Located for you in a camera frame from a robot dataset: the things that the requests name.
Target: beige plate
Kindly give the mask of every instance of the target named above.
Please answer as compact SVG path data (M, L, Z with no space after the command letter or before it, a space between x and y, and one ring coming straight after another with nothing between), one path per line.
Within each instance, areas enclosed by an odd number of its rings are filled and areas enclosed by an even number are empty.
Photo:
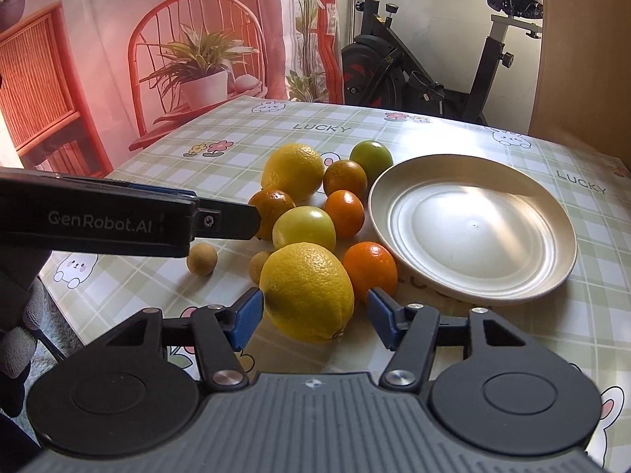
M506 165L456 154L412 158L368 196L383 243L437 291L490 306L527 302L561 284L576 235L539 183Z

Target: green and white plaid tablecloth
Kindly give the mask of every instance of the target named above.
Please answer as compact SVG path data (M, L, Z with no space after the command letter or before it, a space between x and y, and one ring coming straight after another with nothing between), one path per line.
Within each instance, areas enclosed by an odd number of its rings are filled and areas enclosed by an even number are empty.
M569 280L543 299L496 311L596 382L603 392L603 419L589 452L612 471L625 471L631 465L631 406L623 403L624 393L631 393L631 175L619 160L455 121L241 97L162 138L111 177L247 202L260 190L261 171L274 148L306 143L330 163L348 158L354 145L366 139L387 145L395 162L457 153L513 166L563 205L579 244ZM315 194L311 203L321 205L324 199L324 194ZM367 219L354 241L376 239ZM248 261L271 245L256 239L211 243L219 252L219 263L207 279L191 275L184 259L104 255L97 259L61 252L53 254L42 278L81 340L88 343L147 306L161 308L166 317L179 317L191 306L232 304L252 286ZM351 244L340 243L337 252L343 254ZM80 274L69 271L73 259L84 265ZM396 299L420 300L448 315L465 315L471 308L437 294L402 267ZM264 319L246 352L242 361L253 371L360 369L374 375L383 371L391 356L363 307L357 308L340 340L324 345L289 340ZM187 350L172 353L179 365L190 363ZM460 355L460 350L443 350L433 374ZM187 369L196 374L194 361Z

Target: small brown round fruit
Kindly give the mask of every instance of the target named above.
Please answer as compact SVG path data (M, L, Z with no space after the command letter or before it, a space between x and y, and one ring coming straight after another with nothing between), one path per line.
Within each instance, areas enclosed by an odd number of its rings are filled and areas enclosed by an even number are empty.
M368 179L361 165L350 160L338 160L329 165L324 173L324 193L330 196L338 190L348 190L362 198L368 187Z
M261 280L261 270L263 269L263 265L267 261L267 258L272 256L273 252L274 251L257 252L250 260L250 264L247 265L247 273L254 284L259 284L259 281Z
M259 227L256 236L261 240L272 239L272 229L278 218L286 211L296 208L295 203L282 190L261 190L254 194L249 205L255 206L261 215L261 227Z
M196 276L209 276L217 266L217 250L209 243L196 243L190 248L186 266Z

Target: exercise bike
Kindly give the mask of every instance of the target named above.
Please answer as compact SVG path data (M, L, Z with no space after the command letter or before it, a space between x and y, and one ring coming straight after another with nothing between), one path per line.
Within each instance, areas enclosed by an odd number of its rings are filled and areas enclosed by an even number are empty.
M379 0L355 4L363 12L360 35L342 49L345 102L444 117L486 125L482 110L500 63L509 68L514 56L504 52L509 26L526 30L540 39L543 29L523 19L542 19L543 0L487 0L506 16L492 14L493 23L484 44L469 94L451 91L434 81L421 63L390 28L399 7L386 4L387 17L379 15Z

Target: exercise bike flywheel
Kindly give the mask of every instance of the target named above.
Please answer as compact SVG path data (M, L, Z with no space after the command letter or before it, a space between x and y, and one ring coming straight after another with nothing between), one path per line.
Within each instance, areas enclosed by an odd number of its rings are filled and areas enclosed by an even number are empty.
M368 106L387 110L400 110L401 87L405 84L403 71L392 66L383 75L370 99L360 102L368 83L377 72L384 55L370 46L352 43L342 49L345 103L353 106Z

